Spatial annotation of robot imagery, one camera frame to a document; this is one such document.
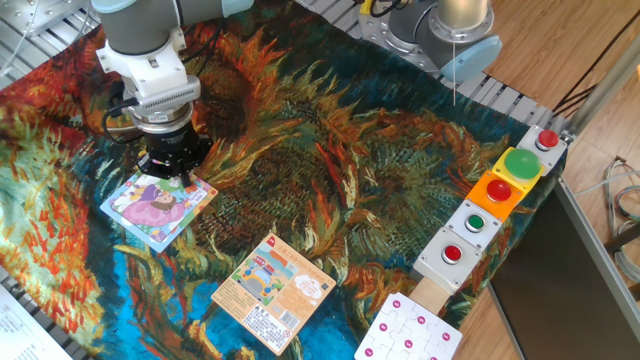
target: large green button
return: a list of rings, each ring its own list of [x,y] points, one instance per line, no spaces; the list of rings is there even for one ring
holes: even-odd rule
[[[514,149],[504,159],[504,166],[518,179],[530,180],[540,172],[540,160],[526,149]]]

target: cartoon illustration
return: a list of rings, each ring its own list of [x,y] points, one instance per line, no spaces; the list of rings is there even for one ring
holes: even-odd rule
[[[156,185],[148,185],[131,205],[122,212],[134,225],[162,227],[181,220],[187,208],[176,197]]]
[[[195,218],[217,191],[194,177],[187,189],[177,179],[134,175],[101,209],[157,251]]]
[[[231,278],[266,306],[284,288],[283,280],[291,279],[298,269],[264,245],[258,246]]]

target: white cord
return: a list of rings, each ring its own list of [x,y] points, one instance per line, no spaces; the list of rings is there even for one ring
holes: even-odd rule
[[[9,71],[13,69],[13,62],[15,61],[16,56],[18,55],[18,51],[20,51],[20,47],[22,46],[22,43],[27,38],[27,35],[29,35],[29,32],[31,31],[31,26],[33,26],[33,21],[35,20],[36,14],[38,13],[38,6],[40,6],[40,0],[36,0],[36,5],[33,8],[33,15],[31,16],[31,21],[29,21],[29,26],[27,26],[27,30],[24,32],[24,35],[22,35],[22,39],[20,39],[20,41],[18,42],[16,51],[14,51],[13,54],[11,54],[11,56],[9,56],[9,59],[2,67],[2,72],[0,72],[0,79],[5,77],[9,73]]]
[[[613,180],[618,180],[620,178],[624,178],[624,177],[627,177],[627,176],[630,176],[630,175],[640,175],[640,170],[629,171],[629,172],[626,172],[626,173],[622,173],[622,174],[610,177],[610,178],[608,178],[608,179],[606,179],[604,181],[601,181],[601,182],[599,182],[599,183],[597,183],[597,184],[595,184],[595,185],[593,185],[593,186],[591,186],[589,188],[586,188],[586,189],[584,189],[582,191],[578,191],[577,193],[575,193],[575,196],[586,194],[588,192],[591,192],[591,191],[599,188],[600,186],[602,186],[604,184],[608,184],[608,183],[612,182]]]
[[[91,13],[91,0],[87,0],[87,6],[85,11],[87,12],[87,16],[84,17],[84,22],[82,23],[82,27],[78,31],[78,35],[73,39],[71,45],[75,44],[76,41],[80,40],[80,38],[84,35],[84,29],[87,27],[87,23],[89,22],[89,13]]]
[[[619,176],[611,177],[611,173],[613,172],[613,169],[621,165],[624,165],[624,163],[620,160],[616,160],[613,163],[611,163],[611,165],[609,165],[609,167],[605,171],[605,174],[604,174],[605,181],[615,179],[619,176],[632,175],[634,172],[637,173],[637,171],[631,171],[628,173],[620,174]],[[607,210],[609,215],[609,230],[611,231],[611,236],[615,237],[617,235],[620,235],[620,233],[622,233],[629,226],[635,224],[636,222],[633,220],[629,220],[629,221],[626,221],[624,224],[622,224],[620,227],[616,228],[615,206],[614,206],[613,195],[611,194],[609,181],[604,182],[603,185],[604,185],[604,196],[607,201]],[[629,279],[637,283],[640,283],[640,267],[638,267],[638,265],[636,265],[627,256],[627,253],[624,251],[624,246],[620,248],[620,251],[615,252],[614,258],[616,260],[616,263],[620,267],[620,271],[622,271],[623,274],[625,274]]]

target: cardboard box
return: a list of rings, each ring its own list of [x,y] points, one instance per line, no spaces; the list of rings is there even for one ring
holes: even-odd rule
[[[269,234],[211,298],[280,355],[335,285]]]

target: sunflower painting fabric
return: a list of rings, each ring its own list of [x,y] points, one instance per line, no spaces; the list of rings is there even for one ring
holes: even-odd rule
[[[527,127],[294,2],[194,26],[195,175],[219,193],[165,251],[99,206],[143,143],[109,142],[96,30],[0,93],[0,265],[98,359],[271,359],[211,301],[269,233],[336,281],[283,359],[353,359],[417,255]],[[515,209],[440,316],[458,327],[561,172]]]

